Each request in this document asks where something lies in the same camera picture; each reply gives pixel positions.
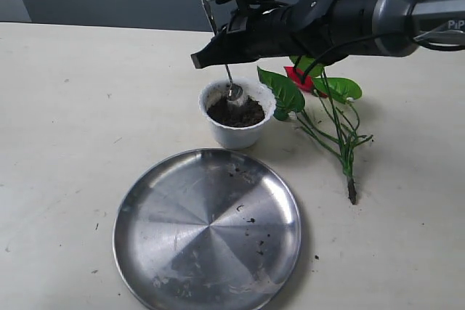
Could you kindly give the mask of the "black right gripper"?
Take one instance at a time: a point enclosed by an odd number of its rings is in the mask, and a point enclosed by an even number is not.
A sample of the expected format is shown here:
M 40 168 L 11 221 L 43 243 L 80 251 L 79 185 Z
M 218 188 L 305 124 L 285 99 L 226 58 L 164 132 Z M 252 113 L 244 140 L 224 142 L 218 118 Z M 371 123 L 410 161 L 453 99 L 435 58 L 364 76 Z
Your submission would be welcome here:
M 190 55 L 196 69 L 255 62 L 261 58 L 323 53 L 330 39 L 331 10 L 338 0 L 298 0 L 274 7 L 261 5 L 248 14 L 236 12 L 227 33 L 214 36 Z

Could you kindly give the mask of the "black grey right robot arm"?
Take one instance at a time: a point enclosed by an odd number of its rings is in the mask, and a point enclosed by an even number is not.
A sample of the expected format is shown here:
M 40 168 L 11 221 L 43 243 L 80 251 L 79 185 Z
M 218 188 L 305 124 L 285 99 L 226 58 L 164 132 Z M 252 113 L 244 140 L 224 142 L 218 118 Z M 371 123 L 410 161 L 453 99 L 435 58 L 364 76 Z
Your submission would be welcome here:
M 464 49 L 464 0 L 299 0 L 236 15 L 191 59 L 197 69 L 308 56 L 406 57 L 419 46 Z

